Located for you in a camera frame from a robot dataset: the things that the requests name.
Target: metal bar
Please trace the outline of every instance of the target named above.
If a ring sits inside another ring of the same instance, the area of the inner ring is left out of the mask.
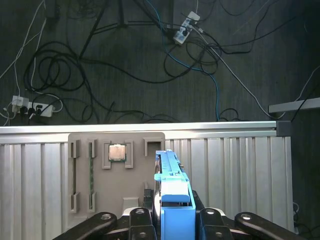
[[[230,129],[249,131],[257,129],[275,130],[275,121],[242,121],[242,122],[186,122],[154,124],[101,124],[101,125],[61,125],[61,126],[6,126],[0,127],[2,134],[60,134],[89,132],[131,132],[131,131],[228,131]]]
[[[101,30],[101,29],[106,29],[106,28],[112,27],[114,25],[118,25],[118,23],[112,23],[112,24],[109,24],[109,25],[106,25],[106,26],[98,27],[95,30],[98,31],[98,30]]]
[[[85,44],[84,44],[84,46],[83,46],[83,48],[82,48],[82,50],[81,50],[81,53],[80,53],[80,55],[79,55],[79,59],[81,59],[81,58],[83,57],[83,55],[85,54],[85,51],[86,51],[86,49],[87,49],[87,47],[88,47],[88,45],[89,45],[92,37],[93,37],[94,34],[95,34],[95,31],[96,31],[96,29],[97,29],[97,27],[98,27],[98,25],[99,25],[99,23],[100,23],[100,20],[101,20],[102,16],[103,16],[104,13],[105,13],[106,7],[107,7],[107,0],[104,0],[104,3],[103,3],[103,6],[101,7],[101,10],[100,10],[100,12],[99,12],[99,15],[98,15],[98,17],[97,17],[97,19],[96,19],[96,21],[95,21],[95,23],[94,23],[94,25],[93,25],[93,27],[92,27],[92,29],[91,29],[91,31],[90,31],[90,34],[89,34],[89,36],[87,37],[87,39],[86,39],[86,41],[85,41]]]
[[[118,0],[118,10],[119,10],[119,21],[120,21],[120,26],[125,26],[126,21],[125,21],[125,9],[122,0]]]
[[[269,106],[269,113],[283,113],[289,111],[296,111],[303,104],[304,100],[291,101],[281,104]],[[304,102],[300,110],[320,109],[320,97],[308,99]]]

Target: power strip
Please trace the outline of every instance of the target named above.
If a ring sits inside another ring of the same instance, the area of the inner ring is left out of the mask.
[[[182,23],[180,30],[175,33],[173,37],[174,42],[178,45],[184,44],[184,42],[186,41],[186,39],[192,31],[192,26],[190,25],[190,22],[193,21],[193,24],[197,24],[199,20],[200,16],[197,15],[195,12],[191,11],[188,17]]]
[[[21,107],[26,107],[28,110],[34,108],[34,110],[43,110],[45,109],[40,116],[41,117],[46,117],[46,118],[51,118],[53,115],[53,111],[54,111],[54,106],[52,105],[48,105],[48,104],[44,104],[44,103],[40,103],[40,102],[32,102],[29,101],[28,98],[25,97],[17,97],[17,96],[13,96],[12,97],[12,112],[13,113],[20,113],[20,108]]]

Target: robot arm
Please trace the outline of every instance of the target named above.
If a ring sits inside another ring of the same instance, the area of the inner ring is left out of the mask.
[[[176,154],[157,151],[154,190],[145,189],[142,207],[121,218],[100,212],[55,240],[303,240],[254,213],[229,219],[223,211],[205,208]]]

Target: tripod leg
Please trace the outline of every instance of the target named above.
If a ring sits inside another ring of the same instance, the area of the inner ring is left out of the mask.
[[[98,15],[97,19],[95,20],[95,23],[94,23],[94,25],[93,25],[93,27],[92,27],[92,29],[90,31],[90,34],[89,34],[88,38],[86,39],[85,44],[84,44],[84,46],[83,46],[83,48],[81,50],[81,53],[79,55],[79,59],[81,59],[83,57],[83,55],[85,54],[85,51],[86,51],[86,49],[87,49],[87,47],[88,47],[88,45],[89,45],[89,43],[91,41],[91,38],[95,34],[95,31],[96,31],[96,29],[97,29],[97,27],[98,27],[98,25],[100,23],[100,20],[101,20],[102,16],[105,13],[105,10],[106,10],[106,7],[107,7],[107,1],[108,0],[104,0],[104,3],[103,3],[103,6],[101,7],[99,15]]]

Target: corrugated metal wall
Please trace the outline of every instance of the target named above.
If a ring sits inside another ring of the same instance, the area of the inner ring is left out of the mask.
[[[172,139],[208,207],[293,229],[289,137]],[[0,146],[0,239],[50,240],[69,227],[67,143]]]

